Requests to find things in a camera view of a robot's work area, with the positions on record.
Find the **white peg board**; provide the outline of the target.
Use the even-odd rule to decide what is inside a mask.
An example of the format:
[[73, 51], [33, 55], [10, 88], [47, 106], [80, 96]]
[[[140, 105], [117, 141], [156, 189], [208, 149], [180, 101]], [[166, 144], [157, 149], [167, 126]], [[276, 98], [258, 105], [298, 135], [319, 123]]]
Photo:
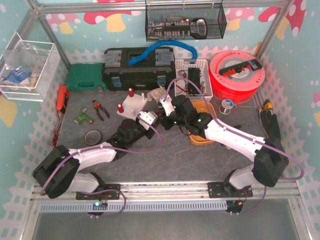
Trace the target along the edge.
[[147, 102], [148, 99], [145, 97], [144, 93], [141, 95], [134, 93], [133, 97], [127, 95], [123, 103], [120, 103], [123, 106], [124, 112], [119, 113], [117, 110], [117, 114], [124, 118], [135, 120], [138, 114], [144, 109]]

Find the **red spring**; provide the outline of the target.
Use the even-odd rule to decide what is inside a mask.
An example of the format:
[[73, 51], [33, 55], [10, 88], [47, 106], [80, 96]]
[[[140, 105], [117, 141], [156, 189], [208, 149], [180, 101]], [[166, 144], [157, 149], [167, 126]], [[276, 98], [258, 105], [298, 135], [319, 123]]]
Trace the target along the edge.
[[119, 105], [117, 106], [117, 108], [118, 108], [118, 112], [119, 112], [119, 113], [123, 113], [123, 112], [124, 112], [124, 108], [123, 108], [123, 105], [122, 105], [122, 104], [119, 104]]
[[134, 90], [132, 89], [132, 88], [129, 88], [128, 89], [128, 95], [129, 95], [129, 97], [133, 97], [134, 96]]

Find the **beige work glove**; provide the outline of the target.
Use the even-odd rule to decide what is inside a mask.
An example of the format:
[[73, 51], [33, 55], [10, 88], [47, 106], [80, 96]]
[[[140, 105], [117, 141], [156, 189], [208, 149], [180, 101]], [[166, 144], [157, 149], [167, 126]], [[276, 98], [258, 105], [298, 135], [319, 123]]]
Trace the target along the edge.
[[151, 102], [152, 100], [155, 100], [156, 102], [159, 102], [159, 100], [166, 94], [167, 90], [163, 86], [159, 86], [158, 88], [155, 88], [147, 93], [147, 100]]

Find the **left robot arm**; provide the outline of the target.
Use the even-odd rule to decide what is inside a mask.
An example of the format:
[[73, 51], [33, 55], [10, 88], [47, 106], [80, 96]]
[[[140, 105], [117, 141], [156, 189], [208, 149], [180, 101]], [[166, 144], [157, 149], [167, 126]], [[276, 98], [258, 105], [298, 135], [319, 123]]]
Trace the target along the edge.
[[64, 145], [54, 148], [35, 168], [33, 178], [41, 186], [40, 195], [55, 199], [65, 192], [93, 193], [102, 188], [95, 173], [82, 174], [91, 166], [120, 160], [143, 137], [151, 139], [157, 134], [158, 120], [147, 120], [139, 115], [136, 120], [125, 119], [117, 131], [106, 141], [85, 148], [68, 149]]

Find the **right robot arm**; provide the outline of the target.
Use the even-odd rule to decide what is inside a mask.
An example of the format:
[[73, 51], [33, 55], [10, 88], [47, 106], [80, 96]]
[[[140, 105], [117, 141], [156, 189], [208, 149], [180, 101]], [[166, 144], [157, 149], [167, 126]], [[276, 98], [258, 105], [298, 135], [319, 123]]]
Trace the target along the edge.
[[159, 100], [164, 109], [163, 127], [184, 127], [190, 135], [221, 143], [247, 157], [252, 164], [232, 170], [220, 184], [228, 197], [238, 196], [242, 189], [260, 183], [274, 187], [281, 178], [289, 160], [278, 150], [275, 141], [254, 136], [231, 127], [207, 112], [198, 112], [184, 95]]

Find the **tape roll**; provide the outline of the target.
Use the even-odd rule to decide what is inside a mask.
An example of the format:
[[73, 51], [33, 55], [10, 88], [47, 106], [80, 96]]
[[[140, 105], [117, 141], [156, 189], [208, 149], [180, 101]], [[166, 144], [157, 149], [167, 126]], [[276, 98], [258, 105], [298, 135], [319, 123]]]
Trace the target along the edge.
[[84, 135], [83, 140], [88, 146], [95, 146], [101, 142], [102, 134], [98, 130], [93, 129]]

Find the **green circuit board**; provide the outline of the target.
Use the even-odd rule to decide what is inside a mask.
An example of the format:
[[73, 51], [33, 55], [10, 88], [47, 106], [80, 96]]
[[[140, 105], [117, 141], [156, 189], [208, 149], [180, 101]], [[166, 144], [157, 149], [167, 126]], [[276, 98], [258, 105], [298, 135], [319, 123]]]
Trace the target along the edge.
[[81, 125], [83, 122], [94, 123], [94, 120], [86, 114], [86, 111], [87, 108], [82, 109], [79, 116], [73, 120], [76, 125]]

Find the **white perforated basket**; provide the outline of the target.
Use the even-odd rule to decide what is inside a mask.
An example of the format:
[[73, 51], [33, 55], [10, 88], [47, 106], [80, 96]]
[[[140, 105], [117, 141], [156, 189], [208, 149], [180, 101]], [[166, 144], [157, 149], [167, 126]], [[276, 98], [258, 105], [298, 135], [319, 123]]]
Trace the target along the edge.
[[198, 88], [185, 80], [177, 80], [174, 83], [175, 96], [184, 95], [191, 101], [203, 100], [201, 95], [208, 102], [212, 99], [213, 90], [206, 59], [176, 59], [175, 71], [177, 78], [190, 80]]

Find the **black toolbox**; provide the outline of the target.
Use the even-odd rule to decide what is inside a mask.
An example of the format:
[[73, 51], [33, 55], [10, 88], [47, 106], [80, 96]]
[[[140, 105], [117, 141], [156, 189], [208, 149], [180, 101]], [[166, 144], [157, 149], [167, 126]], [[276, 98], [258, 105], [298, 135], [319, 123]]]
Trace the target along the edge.
[[144, 60], [129, 65], [128, 61], [141, 55], [145, 47], [109, 48], [104, 51], [102, 81], [110, 91], [153, 90], [167, 88], [176, 77], [175, 55], [171, 47], [153, 50]]

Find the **red filament spool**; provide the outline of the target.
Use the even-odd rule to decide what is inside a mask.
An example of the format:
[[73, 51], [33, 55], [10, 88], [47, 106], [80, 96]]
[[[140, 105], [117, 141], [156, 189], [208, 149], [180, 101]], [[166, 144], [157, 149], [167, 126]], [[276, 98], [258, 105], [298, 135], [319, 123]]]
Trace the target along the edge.
[[264, 67], [256, 71], [245, 69], [241, 73], [227, 77], [220, 75], [219, 70], [252, 59], [259, 60], [255, 56], [239, 50], [225, 50], [217, 53], [208, 66], [213, 95], [220, 100], [229, 99], [234, 103], [250, 100], [265, 80]]

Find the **green tool case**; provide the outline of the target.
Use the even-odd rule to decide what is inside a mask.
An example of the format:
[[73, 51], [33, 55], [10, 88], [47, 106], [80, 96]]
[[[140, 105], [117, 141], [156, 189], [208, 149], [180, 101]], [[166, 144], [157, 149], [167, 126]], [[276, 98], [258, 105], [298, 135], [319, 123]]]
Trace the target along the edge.
[[102, 63], [72, 64], [65, 82], [67, 89], [71, 92], [94, 91], [102, 88], [107, 90], [103, 82]]

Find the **orange multimeter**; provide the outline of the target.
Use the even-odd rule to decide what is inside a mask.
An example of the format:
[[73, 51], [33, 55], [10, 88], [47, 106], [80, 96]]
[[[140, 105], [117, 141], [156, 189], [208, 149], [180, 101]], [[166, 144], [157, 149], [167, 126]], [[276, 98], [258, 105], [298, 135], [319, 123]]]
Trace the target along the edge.
[[67, 86], [64, 84], [60, 85], [58, 88], [56, 109], [62, 115], [64, 115], [66, 112], [70, 96], [71, 92], [68, 90]]

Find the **black rubber glove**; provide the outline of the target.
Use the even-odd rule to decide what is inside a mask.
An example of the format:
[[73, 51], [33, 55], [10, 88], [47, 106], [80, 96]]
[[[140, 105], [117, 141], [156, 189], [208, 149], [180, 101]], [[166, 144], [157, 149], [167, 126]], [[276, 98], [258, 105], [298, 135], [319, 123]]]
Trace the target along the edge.
[[274, 144], [281, 143], [281, 133], [277, 115], [270, 110], [260, 112], [260, 123], [264, 130], [266, 139]]

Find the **black terminal block strip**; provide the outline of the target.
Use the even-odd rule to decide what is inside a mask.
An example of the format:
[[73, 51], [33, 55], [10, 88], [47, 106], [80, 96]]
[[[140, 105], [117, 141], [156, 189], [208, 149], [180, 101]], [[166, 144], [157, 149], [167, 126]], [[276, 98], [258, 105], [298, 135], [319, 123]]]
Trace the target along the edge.
[[262, 69], [262, 64], [257, 59], [252, 59], [248, 61], [244, 61], [235, 65], [231, 65], [229, 67], [225, 67], [219, 70], [219, 74], [224, 77], [228, 77], [231, 75], [235, 75], [241, 73], [245, 69], [256, 71]]

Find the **clear acrylic box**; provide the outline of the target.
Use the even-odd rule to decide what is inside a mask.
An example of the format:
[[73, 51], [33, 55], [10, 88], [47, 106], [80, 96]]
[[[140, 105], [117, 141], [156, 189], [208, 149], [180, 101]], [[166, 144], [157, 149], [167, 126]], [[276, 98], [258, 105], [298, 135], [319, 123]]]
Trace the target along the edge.
[[0, 93], [8, 100], [43, 102], [61, 57], [55, 43], [23, 40], [16, 32], [0, 59]]

